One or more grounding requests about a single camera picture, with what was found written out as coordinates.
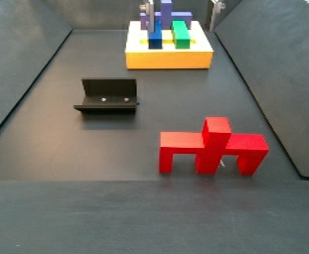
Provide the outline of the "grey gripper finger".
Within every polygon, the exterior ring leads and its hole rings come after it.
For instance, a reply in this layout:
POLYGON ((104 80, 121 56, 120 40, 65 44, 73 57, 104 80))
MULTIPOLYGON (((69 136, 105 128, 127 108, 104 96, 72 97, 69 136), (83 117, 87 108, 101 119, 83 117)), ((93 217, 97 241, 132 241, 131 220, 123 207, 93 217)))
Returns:
POLYGON ((141 14, 141 27, 145 28, 149 33, 152 33, 155 30, 153 0, 143 0, 143 3, 139 5, 139 10, 141 14))
POLYGON ((211 3, 211 18, 208 31, 214 29, 216 16, 226 9, 226 3, 223 0, 210 0, 210 3, 211 3))

